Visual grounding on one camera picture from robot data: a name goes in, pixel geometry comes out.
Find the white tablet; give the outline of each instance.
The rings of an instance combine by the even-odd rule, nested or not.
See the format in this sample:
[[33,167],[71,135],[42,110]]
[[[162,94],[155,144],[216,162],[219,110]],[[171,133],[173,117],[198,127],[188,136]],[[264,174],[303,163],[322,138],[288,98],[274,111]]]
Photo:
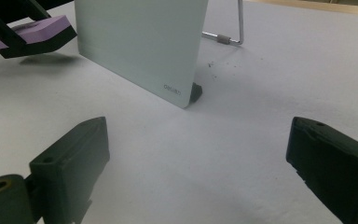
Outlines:
[[175,105],[189,104],[208,0],[75,5],[82,55]]

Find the white tabletop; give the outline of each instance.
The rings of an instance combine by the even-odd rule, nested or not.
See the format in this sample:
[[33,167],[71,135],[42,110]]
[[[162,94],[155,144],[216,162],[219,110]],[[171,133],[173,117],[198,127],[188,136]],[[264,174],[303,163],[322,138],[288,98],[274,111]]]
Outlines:
[[[205,30],[236,37],[235,1]],[[358,140],[358,15],[245,2],[241,48],[202,40],[186,110],[77,53],[0,56],[0,175],[106,116],[112,160],[84,224],[335,224],[285,152],[294,116]],[[51,11],[75,23],[73,4]]]

